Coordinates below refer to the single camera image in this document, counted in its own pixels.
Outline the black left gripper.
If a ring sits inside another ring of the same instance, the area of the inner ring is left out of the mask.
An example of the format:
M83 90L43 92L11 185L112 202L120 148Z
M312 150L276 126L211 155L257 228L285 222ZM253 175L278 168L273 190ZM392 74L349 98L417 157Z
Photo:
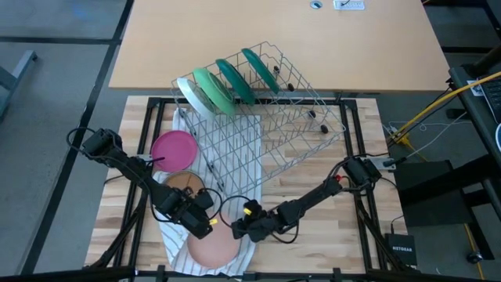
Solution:
M214 205L214 200L209 192L204 188L194 192L190 187L184 190L178 188L172 189L172 196L175 196L171 220L175 219L189 227L190 233L198 238L203 239L213 231L211 224L207 225L204 230L204 224L208 223L207 209Z

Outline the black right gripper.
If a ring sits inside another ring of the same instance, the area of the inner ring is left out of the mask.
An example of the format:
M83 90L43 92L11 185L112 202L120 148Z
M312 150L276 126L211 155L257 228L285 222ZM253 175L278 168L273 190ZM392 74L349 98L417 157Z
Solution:
M278 215L266 211L256 200L243 205L244 217L232 223L233 238L249 237L253 242L264 240L282 226Z

